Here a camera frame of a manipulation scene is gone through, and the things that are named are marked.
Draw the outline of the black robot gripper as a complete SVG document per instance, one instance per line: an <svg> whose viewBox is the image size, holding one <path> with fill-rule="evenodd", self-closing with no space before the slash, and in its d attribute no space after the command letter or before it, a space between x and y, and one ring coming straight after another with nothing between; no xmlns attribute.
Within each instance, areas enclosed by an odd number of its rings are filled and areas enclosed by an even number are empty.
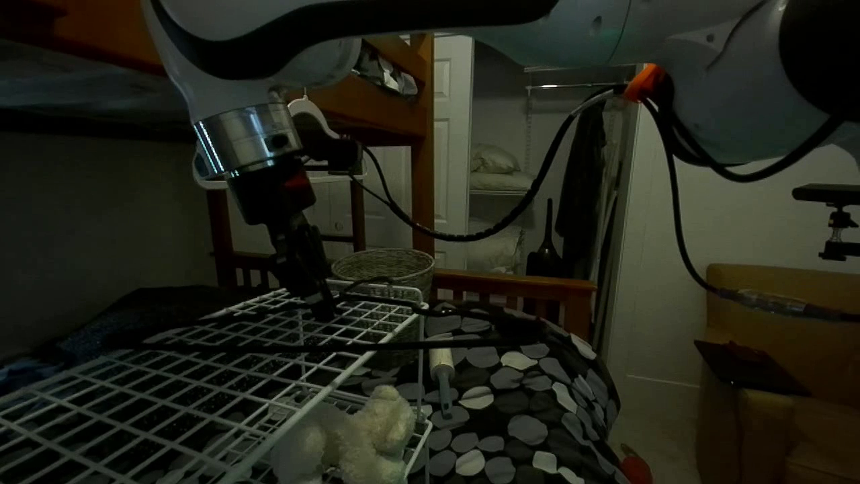
<svg viewBox="0 0 860 484"><path fill-rule="evenodd" d="M319 323L336 317L328 287L328 260L319 231L302 217L313 191L302 170L265 166L229 180L238 213L250 226L262 226L274 246L274 276L292 293L306 295Z"/></svg>

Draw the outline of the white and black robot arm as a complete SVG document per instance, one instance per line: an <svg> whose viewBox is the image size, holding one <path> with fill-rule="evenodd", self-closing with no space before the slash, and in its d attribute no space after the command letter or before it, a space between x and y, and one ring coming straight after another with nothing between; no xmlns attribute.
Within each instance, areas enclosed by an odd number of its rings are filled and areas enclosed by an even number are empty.
<svg viewBox="0 0 860 484"><path fill-rule="evenodd" d="M203 171L274 239L284 287L332 307L284 88L337 82L375 34L464 34L521 66L656 70L681 155L738 180L856 147L860 0L140 0Z"/></svg>

